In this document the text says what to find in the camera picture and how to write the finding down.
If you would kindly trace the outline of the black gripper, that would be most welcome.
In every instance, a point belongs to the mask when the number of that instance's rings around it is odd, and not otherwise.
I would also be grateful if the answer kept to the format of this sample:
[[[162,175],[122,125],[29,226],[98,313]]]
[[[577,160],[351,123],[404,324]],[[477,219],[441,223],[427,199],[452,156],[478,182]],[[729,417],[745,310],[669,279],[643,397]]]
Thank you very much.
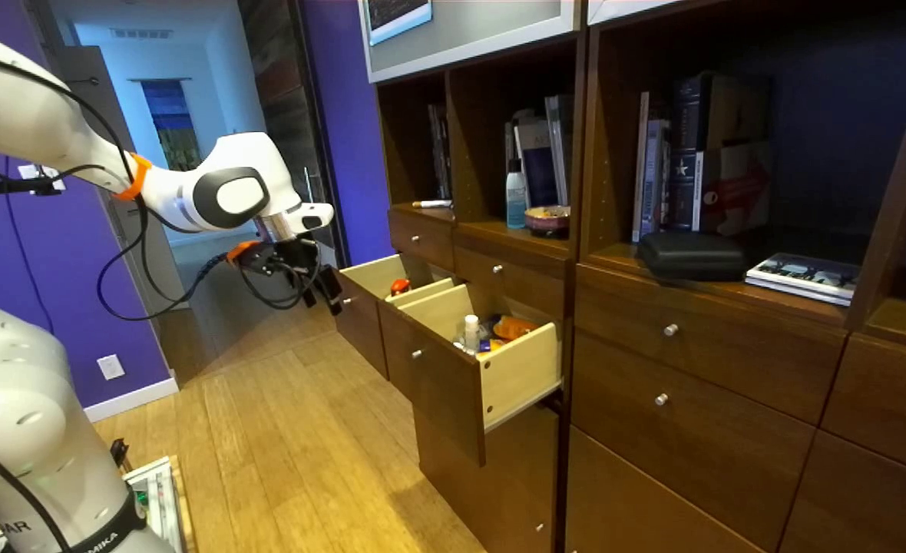
[[[326,302],[330,313],[342,310],[343,294],[336,282],[336,271],[320,259],[312,235],[297,235],[289,242],[271,242],[257,239],[245,249],[245,273],[249,273],[249,293],[272,307],[272,310],[290,310],[297,304],[312,307],[316,302]],[[281,273],[289,282],[289,294],[265,294],[251,275],[277,275]]]

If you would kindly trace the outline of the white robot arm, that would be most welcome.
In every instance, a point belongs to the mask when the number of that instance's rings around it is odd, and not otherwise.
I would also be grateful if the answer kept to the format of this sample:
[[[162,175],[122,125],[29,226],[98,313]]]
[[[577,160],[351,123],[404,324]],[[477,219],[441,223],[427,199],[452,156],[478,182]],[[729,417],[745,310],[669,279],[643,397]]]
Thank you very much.
[[[226,259],[289,275],[300,299],[336,294],[312,233],[334,210],[306,202],[265,132],[214,140],[192,170],[127,149],[64,81],[0,42],[0,154],[75,175],[184,233],[255,221]],[[174,553],[146,527],[111,447],[89,423],[56,335],[0,310],[0,533],[6,553]]]

